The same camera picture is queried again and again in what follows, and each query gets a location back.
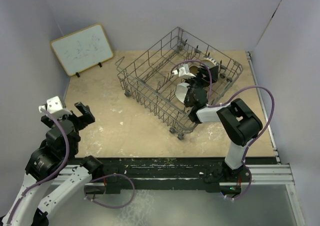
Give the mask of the white orange rimmed striped bowl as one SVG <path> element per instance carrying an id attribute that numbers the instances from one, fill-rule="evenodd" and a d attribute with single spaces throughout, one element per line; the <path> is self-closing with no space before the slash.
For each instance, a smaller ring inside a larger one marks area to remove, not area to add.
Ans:
<path id="1" fill-rule="evenodd" d="M 203 58 L 201 62 L 207 65 L 209 68 L 219 66 L 219 63 L 214 58 L 211 58 L 211 57 Z"/>

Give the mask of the grey wire dish rack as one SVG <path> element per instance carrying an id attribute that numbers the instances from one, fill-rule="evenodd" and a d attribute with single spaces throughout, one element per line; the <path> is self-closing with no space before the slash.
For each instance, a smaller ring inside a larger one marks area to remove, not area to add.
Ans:
<path id="1" fill-rule="evenodd" d="M 203 58 L 214 58 L 218 63 L 218 80 L 212 84 L 210 68 Z M 216 104 L 243 72 L 242 65 L 203 40 L 177 27 L 127 66 L 122 59 L 116 62 L 118 78 L 124 94 L 136 99 L 163 123 L 179 140 L 192 133 L 197 124 L 189 119 L 191 107 L 186 107 L 176 96 L 176 86 L 185 79 L 172 75 L 183 64 L 206 68 L 210 86 L 208 104 Z"/>

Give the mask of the brown glazed bowl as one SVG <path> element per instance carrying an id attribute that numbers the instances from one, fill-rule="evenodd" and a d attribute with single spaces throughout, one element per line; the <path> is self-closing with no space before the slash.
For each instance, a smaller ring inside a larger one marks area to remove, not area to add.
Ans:
<path id="1" fill-rule="evenodd" d="M 189 67 L 190 73 L 196 75 L 199 72 L 199 67 L 198 66 L 191 66 Z"/>

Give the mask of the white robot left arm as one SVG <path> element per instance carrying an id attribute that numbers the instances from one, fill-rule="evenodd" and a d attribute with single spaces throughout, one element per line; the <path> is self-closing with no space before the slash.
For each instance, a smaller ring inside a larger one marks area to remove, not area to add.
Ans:
<path id="1" fill-rule="evenodd" d="M 49 225 L 57 210 L 80 188 L 103 176 L 103 164 L 93 156 L 85 157 L 71 175 L 54 191 L 45 193 L 79 152 L 79 131 L 95 122 L 89 106 L 81 102 L 76 116 L 59 99 L 49 99 L 39 107 L 43 124 L 49 127 L 40 147 L 34 151 L 25 168 L 20 191 L 1 225 Z"/>

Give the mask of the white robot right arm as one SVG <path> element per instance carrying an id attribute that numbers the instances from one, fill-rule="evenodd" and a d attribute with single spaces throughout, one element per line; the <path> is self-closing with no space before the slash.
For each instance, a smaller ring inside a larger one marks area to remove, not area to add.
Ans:
<path id="1" fill-rule="evenodd" d="M 225 103 L 209 105 L 205 90 L 208 82 L 200 76 L 186 81 L 188 86 L 183 103 L 186 107 L 191 107 L 188 117 L 196 124 L 220 122 L 223 125 L 230 139 L 230 147 L 224 159 L 222 175 L 227 181 L 235 181 L 240 176 L 240 168 L 244 165 L 248 148 L 264 131 L 261 120 L 237 95 L 258 86 L 239 90 Z"/>

